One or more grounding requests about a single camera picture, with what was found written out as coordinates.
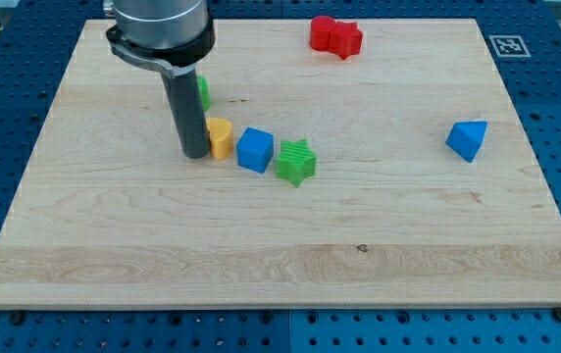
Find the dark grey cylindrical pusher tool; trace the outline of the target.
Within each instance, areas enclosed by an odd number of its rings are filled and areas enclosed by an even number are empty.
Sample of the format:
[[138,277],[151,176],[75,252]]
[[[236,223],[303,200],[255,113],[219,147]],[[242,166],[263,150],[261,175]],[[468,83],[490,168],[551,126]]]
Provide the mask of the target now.
[[162,81],[182,152],[190,159],[206,157],[211,150],[210,137],[196,70],[174,78],[163,76]]

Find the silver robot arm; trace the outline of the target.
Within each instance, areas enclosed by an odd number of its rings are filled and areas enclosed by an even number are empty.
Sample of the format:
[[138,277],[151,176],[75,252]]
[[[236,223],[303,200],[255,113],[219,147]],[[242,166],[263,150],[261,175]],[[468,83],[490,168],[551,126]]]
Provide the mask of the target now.
[[161,75],[184,155],[210,152],[196,64],[216,35],[206,0],[105,0],[111,51],[124,62]]

